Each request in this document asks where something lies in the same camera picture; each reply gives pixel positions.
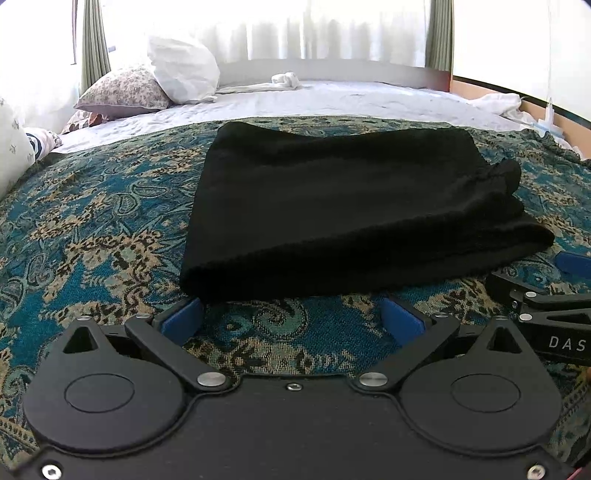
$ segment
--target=wall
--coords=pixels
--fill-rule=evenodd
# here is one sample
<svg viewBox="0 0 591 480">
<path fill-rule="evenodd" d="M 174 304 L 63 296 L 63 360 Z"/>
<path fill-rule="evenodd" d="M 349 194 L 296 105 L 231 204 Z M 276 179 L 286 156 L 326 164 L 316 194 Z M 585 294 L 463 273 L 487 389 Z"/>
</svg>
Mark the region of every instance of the wall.
<svg viewBox="0 0 591 480">
<path fill-rule="evenodd" d="M 591 120 L 591 7 L 583 0 L 454 0 L 453 74 Z"/>
</svg>

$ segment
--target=teal paisley blanket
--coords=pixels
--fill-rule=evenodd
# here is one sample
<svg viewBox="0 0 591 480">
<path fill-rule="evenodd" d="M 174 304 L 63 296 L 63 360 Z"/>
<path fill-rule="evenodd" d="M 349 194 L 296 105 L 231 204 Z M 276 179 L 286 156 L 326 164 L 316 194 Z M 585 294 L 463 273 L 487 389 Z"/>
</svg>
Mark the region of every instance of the teal paisley blanket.
<svg viewBox="0 0 591 480">
<path fill-rule="evenodd" d="M 306 135 L 403 128 L 447 128 L 371 118 L 248 119 Z M 34 166 L 0 202 L 0 455 L 12 467 L 35 441 L 22 396 L 52 340 L 82 314 L 119 323 L 160 312 L 183 298 L 178 275 L 193 195 L 208 146 L 223 122 L 131 138 Z M 591 255 L 591 169 L 549 136 L 530 130 L 467 129 L 490 162 L 522 165 L 518 195 L 556 235 L 552 249 L 505 271 L 553 293 L 590 290 L 552 263 L 561 249 Z M 419 310 L 485 323 L 503 308 L 483 278 L 461 278 L 398 292 Z M 186 349 L 236 377 L 243 372 L 315 374 L 364 369 L 396 350 L 376 316 L 376 296 L 246 301 L 212 305 Z M 574 462 L 591 444 L 585 368 L 547 364 L 563 399 L 550 450 Z"/>
</svg>

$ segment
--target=blue pad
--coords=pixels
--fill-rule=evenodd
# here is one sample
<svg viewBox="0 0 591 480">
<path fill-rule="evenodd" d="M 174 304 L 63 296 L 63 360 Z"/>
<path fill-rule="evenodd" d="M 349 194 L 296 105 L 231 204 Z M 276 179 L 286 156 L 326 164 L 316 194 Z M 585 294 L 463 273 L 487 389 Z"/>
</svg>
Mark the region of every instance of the blue pad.
<svg viewBox="0 0 591 480">
<path fill-rule="evenodd" d="M 412 342 L 427 330 L 422 320 L 390 299 L 382 299 L 379 309 L 383 327 L 401 346 Z"/>
<path fill-rule="evenodd" d="M 591 257 L 569 252 L 559 252 L 554 257 L 554 265 L 565 273 L 581 278 L 591 278 Z"/>
<path fill-rule="evenodd" d="M 201 300 L 194 299 L 163 323 L 160 333 L 179 346 L 183 346 L 201 329 L 205 316 Z"/>
</svg>

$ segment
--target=white bed sheet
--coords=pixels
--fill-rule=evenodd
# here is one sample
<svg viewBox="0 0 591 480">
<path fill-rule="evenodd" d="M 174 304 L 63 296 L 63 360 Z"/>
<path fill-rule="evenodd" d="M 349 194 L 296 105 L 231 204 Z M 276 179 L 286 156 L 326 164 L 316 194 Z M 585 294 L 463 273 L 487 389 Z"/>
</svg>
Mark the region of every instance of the white bed sheet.
<svg viewBox="0 0 591 480">
<path fill-rule="evenodd" d="M 525 125 L 468 105 L 456 95 L 366 82 L 302 82 L 284 92 L 219 95 L 215 103 L 182 105 L 62 135 L 58 153 L 70 153 L 126 138 L 211 120 L 265 116 L 350 115 L 447 122 L 496 131 Z"/>
</svg>

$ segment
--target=wooden panel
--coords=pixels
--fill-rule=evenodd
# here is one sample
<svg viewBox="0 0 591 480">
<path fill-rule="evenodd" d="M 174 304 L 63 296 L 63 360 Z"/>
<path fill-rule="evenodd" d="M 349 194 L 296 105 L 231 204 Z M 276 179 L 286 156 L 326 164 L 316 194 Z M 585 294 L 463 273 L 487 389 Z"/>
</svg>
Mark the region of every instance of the wooden panel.
<svg viewBox="0 0 591 480">
<path fill-rule="evenodd" d="M 384 61 L 343 59 L 245 60 L 220 63 L 220 87 L 270 82 L 276 73 L 294 72 L 300 80 L 381 82 L 449 92 L 450 73 Z"/>
<path fill-rule="evenodd" d="M 452 80 L 450 82 L 450 92 L 468 100 L 480 98 L 487 93 L 497 93 L 495 90 L 458 80 Z M 545 116 L 545 108 L 531 102 L 521 102 L 520 110 L 529 113 L 536 120 Z M 591 158 L 591 130 L 557 113 L 554 113 L 554 123 L 564 130 L 564 139 L 569 144 L 579 147 L 585 157 Z"/>
</svg>

